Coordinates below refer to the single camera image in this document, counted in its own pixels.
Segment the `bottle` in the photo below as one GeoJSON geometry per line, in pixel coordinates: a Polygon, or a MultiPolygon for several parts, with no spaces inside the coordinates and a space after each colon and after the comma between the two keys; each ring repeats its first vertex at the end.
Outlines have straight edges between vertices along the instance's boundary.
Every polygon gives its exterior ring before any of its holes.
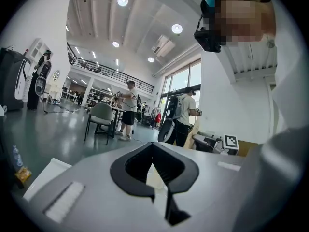
{"type": "Polygon", "coordinates": [[[19,153],[19,150],[16,148],[16,145],[13,145],[13,156],[16,160],[16,165],[18,167],[21,167],[23,165],[23,161],[21,160],[21,155],[19,153]]]}

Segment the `wall-mounted air conditioner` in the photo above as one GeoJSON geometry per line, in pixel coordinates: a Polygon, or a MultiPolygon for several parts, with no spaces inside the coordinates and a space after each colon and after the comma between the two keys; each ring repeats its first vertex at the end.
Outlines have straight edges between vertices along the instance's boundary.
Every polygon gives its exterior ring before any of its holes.
{"type": "Polygon", "coordinates": [[[165,57],[175,47],[175,43],[165,35],[161,35],[156,46],[152,48],[158,57],[165,57]]]}

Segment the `railing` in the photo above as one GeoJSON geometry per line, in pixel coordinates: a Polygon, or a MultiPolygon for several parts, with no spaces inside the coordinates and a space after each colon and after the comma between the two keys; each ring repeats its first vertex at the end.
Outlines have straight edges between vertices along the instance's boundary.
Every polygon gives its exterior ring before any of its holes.
{"type": "Polygon", "coordinates": [[[112,79],[118,80],[122,83],[127,83],[129,81],[134,81],[135,83],[135,87],[144,90],[148,93],[153,92],[154,90],[154,86],[143,82],[142,80],[139,80],[133,76],[124,74],[122,72],[118,72],[112,68],[109,68],[107,66],[96,64],[94,62],[88,61],[88,60],[83,60],[81,58],[77,58],[76,55],[74,54],[74,52],[72,51],[70,45],[67,43],[68,45],[68,57],[69,57],[69,62],[71,65],[76,66],[76,67],[80,67],[83,68],[85,70],[89,70],[89,71],[93,71],[95,73],[99,73],[102,74],[104,76],[110,77],[112,79]]]}

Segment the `wheel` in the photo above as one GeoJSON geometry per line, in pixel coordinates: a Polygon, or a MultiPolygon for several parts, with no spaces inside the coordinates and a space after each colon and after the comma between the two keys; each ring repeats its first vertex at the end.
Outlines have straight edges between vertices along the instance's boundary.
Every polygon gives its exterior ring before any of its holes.
{"type": "Polygon", "coordinates": [[[4,109],[4,113],[8,111],[8,107],[6,105],[4,105],[2,108],[4,109]]]}

